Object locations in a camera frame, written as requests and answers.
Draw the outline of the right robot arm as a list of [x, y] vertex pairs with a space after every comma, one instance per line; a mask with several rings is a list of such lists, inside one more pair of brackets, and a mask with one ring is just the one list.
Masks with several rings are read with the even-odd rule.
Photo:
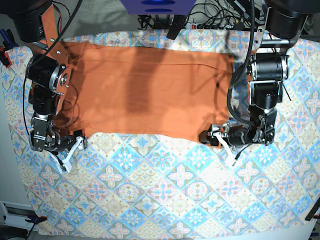
[[66, 24], [63, 24], [62, 13], [56, 4], [53, 0], [0, 2], [0, 13], [13, 20], [20, 39], [43, 49], [43, 53], [34, 54], [25, 72], [25, 78], [32, 82], [28, 101], [34, 111], [30, 120], [32, 129], [27, 134], [32, 150], [38, 152], [72, 152], [86, 141], [81, 130], [62, 135], [55, 127], [54, 117], [63, 108], [72, 72], [60, 39], [82, 2], [77, 2]]

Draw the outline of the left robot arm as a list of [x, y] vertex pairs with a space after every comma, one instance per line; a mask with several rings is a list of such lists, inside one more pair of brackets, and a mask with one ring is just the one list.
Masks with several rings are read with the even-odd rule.
[[[204, 145], [217, 147], [241, 147], [251, 144], [270, 145], [275, 137], [276, 105], [283, 100], [283, 81], [289, 77], [288, 50], [298, 41], [310, 15], [319, 13], [318, 0], [264, 0], [262, 13], [264, 24], [257, 31], [269, 33], [274, 39], [262, 38], [260, 49], [253, 50], [254, 35], [250, 34], [248, 52], [244, 63], [234, 72], [227, 92], [229, 113], [241, 125], [212, 124], [202, 131], [198, 140]], [[241, 118], [231, 105], [232, 90], [243, 74], [248, 76], [248, 114], [250, 119]]]

